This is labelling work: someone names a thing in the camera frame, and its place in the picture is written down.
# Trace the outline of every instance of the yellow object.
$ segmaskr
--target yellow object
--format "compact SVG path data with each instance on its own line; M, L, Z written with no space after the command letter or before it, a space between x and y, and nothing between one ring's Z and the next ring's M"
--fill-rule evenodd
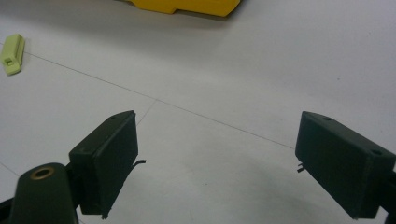
M0 61L7 75L14 75L21 71L24 39L21 35L11 35L6 38Z
M130 0L135 6L172 14L177 9L226 17L240 0Z

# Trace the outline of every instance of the yellow block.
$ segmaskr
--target yellow block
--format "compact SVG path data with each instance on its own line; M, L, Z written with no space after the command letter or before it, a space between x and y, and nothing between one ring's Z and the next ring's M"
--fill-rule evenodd
M135 6L172 14L177 9L226 17L240 0L130 0Z

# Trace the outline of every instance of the screw hole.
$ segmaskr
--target screw hole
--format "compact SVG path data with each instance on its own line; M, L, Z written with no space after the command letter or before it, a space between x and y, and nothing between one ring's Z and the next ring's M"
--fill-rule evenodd
M381 153L380 151L378 151L378 150L372 150L372 152L373 152L375 155L377 155L377 156L382 155L382 153Z
M36 171L34 171L31 175L30 178L33 180L40 180L40 179L45 179L49 176L51 176L55 170L52 167L43 167L40 168Z

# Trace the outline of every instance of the white floor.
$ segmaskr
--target white floor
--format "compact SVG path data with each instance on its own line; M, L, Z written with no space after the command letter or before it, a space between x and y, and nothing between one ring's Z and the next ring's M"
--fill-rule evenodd
M297 174L293 148L308 110L396 153L395 11L390 0L243 0L220 19L0 0L0 43L26 38L22 71L0 71L0 200L133 109L148 163L108 220L81 223L357 223Z

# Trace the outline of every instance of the light green object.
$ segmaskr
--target light green object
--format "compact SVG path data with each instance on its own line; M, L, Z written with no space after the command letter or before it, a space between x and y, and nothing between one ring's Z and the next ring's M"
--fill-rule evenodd
M7 75L11 76L21 71L24 39L21 35L10 35L4 43L0 54L1 63Z

